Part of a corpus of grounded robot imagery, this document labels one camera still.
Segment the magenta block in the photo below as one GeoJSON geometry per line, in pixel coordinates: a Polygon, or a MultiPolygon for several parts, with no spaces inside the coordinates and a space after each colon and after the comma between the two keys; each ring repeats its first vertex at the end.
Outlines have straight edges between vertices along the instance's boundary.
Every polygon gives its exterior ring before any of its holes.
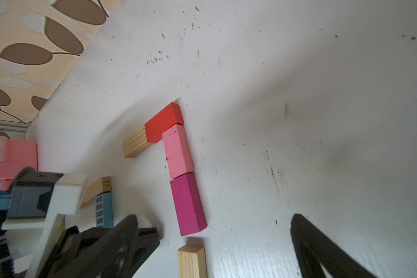
{"type": "Polygon", "coordinates": [[[194,173],[187,173],[170,182],[181,236],[193,235],[207,228],[194,173]]]}

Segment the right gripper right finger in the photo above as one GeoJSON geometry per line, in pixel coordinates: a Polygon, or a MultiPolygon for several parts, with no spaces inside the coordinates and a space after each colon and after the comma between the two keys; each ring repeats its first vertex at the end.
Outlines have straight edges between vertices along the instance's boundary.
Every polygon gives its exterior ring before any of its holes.
{"type": "Polygon", "coordinates": [[[374,277],[303,215],[293,215],[290,232],[303,278],[323,278],[325,270],[334,278],[374,277]]]}

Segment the green block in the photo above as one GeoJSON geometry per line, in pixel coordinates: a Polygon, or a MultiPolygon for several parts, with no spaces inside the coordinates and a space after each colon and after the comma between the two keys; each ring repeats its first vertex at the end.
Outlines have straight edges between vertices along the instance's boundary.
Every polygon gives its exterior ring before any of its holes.
{"type": "Polygon", "coordinates": [[[66,223],[65,223],[65,219],[62,219],[62,221],[61,221],[61,225],[60,225],[60,228],[59,228],[59,233],[58,233],[58,235],[57,235],[57,241],[60,239],[60,236],[62,235],[62,233],[64,232],[64,230],[65,230],[65,225],[66,225],[66,223]]]}

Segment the light pink block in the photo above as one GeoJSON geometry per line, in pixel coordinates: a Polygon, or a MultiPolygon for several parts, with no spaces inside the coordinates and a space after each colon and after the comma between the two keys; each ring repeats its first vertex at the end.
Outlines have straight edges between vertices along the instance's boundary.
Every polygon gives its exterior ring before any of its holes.
{"type": "Polygon", "coordinates": [[[162,133],[166,160],[173,180],[183,174],[194,172],[194,165],[183,125],[173,125],[162,133]]]}

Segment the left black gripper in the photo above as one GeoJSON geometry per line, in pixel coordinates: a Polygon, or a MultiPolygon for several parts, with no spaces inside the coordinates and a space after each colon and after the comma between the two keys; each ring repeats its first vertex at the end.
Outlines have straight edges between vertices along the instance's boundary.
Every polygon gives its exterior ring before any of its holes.
{"type": "MultiPolygon", "coordinates": [[[[77,226],[64,230],[54,245],[38,278],[75,278],[78,266],[74,261],[82,249],[86,249],[89,231],[80,232],[77,226]]],[[[136,240],[123,245],[123,253],[118,263],[119,278],[132,278],[139,268],[159,247],[156,228],[140,228],[136,240]]]]}

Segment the blue striped block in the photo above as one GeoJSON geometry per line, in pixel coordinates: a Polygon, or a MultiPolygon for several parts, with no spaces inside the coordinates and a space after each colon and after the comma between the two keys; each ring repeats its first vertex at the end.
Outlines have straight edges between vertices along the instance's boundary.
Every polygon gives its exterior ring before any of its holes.
{"type": "Polygon", "coordinates": [[[96,227],[113,228],[114,219],[112,211],[112,194],[104,192],[95,197],[96,205],[96,227]]]}

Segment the small natural wood block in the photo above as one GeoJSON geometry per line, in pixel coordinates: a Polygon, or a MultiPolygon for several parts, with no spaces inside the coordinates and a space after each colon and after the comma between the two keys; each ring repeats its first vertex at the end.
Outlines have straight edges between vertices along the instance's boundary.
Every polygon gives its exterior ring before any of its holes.
{"type": "Polygon", "coordinates": [[[180,278],[207,278],[205,248],[186,245],[177,251],[180,278]]]}

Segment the red block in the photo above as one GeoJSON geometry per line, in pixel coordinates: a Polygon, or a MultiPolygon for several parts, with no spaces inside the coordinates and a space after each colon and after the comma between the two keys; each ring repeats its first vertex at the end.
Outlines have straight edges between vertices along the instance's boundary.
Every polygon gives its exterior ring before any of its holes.
{"type": "Polygon", "coordinates": [[[180,106],[170,103],[145,124],[147,141],[156,144],[162,139],[162,133],[174,125],[183,125],[184,119],[180,106]]]}

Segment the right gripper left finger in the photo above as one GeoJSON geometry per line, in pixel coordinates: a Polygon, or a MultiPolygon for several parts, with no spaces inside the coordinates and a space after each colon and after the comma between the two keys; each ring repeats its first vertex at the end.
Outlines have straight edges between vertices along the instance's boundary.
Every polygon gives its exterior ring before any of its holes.
{"type": "Polygon", "coordinates": [[[139,269],[137,217],[114,228],[91,228],[73,236],[68,251],[54,265],[53,278],[130,278],[139,269]]]}

